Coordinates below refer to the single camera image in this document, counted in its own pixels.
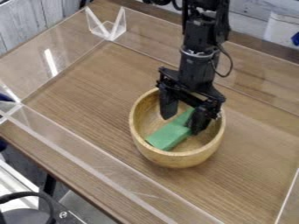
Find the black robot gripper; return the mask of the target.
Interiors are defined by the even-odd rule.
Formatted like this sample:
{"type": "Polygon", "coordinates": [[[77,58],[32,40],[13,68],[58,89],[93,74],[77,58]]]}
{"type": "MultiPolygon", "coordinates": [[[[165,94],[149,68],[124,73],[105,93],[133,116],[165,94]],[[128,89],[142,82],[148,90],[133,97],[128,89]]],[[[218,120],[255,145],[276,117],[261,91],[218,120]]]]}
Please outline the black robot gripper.
{"type": "Polygon", "coordinates": [[[193,107],[185,126],[197,135],[204,131],[212,119],[217,118],[224,95],[213,87],[216,65],[220,51],[190,53],[181,49],[178,69],[161,66],[156,81],[158,89],[160,115],[164,120],[177,113],[178,102],[193,107]]]}

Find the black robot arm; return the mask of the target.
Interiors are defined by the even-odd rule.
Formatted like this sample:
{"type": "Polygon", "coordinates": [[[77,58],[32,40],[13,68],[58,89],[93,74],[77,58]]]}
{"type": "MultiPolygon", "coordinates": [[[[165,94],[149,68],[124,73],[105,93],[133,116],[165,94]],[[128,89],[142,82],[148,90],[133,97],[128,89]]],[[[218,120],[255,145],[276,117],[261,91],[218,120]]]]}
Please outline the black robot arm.
{"type": "Polygon", "coordinates": [[[213,79],[220,74],[220,56],[228,54],[222,43],[229,36],[229,0],[182,0],[181,34],[178,68],[158,68],[160,115],[162,119],[172,118],[184,102],[192,107],[185,126],[196,135],[220,116],[225,101],[213,79]]]}

